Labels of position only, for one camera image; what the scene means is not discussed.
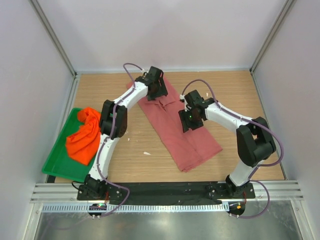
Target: pink pants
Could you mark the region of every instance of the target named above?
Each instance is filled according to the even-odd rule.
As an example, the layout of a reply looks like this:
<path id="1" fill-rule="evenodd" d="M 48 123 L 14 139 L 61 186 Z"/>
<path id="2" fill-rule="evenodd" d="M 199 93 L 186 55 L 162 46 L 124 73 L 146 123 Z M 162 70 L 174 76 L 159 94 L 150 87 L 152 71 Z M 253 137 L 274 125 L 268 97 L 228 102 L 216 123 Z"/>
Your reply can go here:
<path id="1" fill-rule="evenodd" d="M 167 96 L 148 101 L 142 98 L 138 104 L 180 171 L 188 172 L 209 160 L 222 148 L 205 127 L 183 133 L 178 111 L 185 108 L 179 93 L 164 77 Z"/>

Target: white wall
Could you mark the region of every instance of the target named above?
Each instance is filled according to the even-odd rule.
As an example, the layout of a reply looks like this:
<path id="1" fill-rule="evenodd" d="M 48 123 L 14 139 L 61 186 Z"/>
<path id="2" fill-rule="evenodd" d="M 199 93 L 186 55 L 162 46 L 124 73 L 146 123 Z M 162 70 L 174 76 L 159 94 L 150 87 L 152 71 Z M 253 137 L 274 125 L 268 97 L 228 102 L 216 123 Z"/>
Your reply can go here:
<path id="1" fill-rule="evenodd" d="M 317 231 L 320 222 L 319 13 L 320 1 L 296 1 L 255 71 L 269 123 L 284 142 L 285 173 L 289 179 L 298 180 L 313 229 Z"/>
<path id="2" fill-rule="evenodd" d="M 72 76 L 27 0 L 0 1 L 0 239 L 21 239 Z"/>
<path id="3" fill-rule="evenodd" d="M 77 71 L 251 67 L 285 0 L 39 0 Z"/>

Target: orange garment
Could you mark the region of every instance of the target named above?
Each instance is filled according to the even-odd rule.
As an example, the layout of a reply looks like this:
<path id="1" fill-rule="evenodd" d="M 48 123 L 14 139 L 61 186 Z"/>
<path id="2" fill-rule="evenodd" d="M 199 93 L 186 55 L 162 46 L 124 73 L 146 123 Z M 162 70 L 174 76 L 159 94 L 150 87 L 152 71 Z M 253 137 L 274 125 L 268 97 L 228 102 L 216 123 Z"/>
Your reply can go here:
<path id="1" fill-rule="evenodd" d="M 84 125 L 66 138 L 66 151 L 68 156 L 77 162 L 88 165 L 98 151 L 100 143 L 101 114 L 91 107 L 78 112 L 77 118 Z"/>

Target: folded cloth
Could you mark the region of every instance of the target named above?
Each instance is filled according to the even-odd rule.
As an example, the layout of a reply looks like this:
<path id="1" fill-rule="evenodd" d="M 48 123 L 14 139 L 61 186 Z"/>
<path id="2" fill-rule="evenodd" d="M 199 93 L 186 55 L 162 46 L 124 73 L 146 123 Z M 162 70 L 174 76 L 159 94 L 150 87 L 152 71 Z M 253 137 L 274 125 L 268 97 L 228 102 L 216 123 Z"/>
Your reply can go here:
<path id="1" fill-rule="evenodd" d="M 179 93 L 165 77 L 164 83 L 167 96 L 153 101 L 144 97 L 138 104 L 179 170 L 188 172 L 215 156 L 222 148 L 205 127 L 183 133 L 178 111 L 183 110 L 185 104 L 180 101 Z M 126 85 L 127 88 L 131 86 L 132 82 Z"/>
<path id="2" fill-rule="evenodd" d="M 91 107 L 77 113 L 78 120 L 84 125 L 66 138 L 65 147 L 71 159 L 88 165 L 95 156 L 100 143 L 100 116 L 101 114 Z"/>

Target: green plastic container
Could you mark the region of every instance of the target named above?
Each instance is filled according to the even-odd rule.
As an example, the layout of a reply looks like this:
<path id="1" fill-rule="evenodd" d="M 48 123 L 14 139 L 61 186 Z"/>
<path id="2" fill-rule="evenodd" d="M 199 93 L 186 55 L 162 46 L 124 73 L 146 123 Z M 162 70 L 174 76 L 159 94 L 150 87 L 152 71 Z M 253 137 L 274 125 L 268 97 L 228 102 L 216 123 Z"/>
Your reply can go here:
<path id="1" fill-rule="evenodd" d="M 81 108 L 73 108 L 66 120 L 62 131 L 60 132 L 55 144 L 42 168 L 44 174 L 71 179 L 83 183 L 86 175 L 89 173 L 96 156 L 94 156 L 89 165 L 83 165 L 73 159 L 67 154 L 66 138 L 79 130 L 83 125 L 78 121 L 77 113 Z"/>

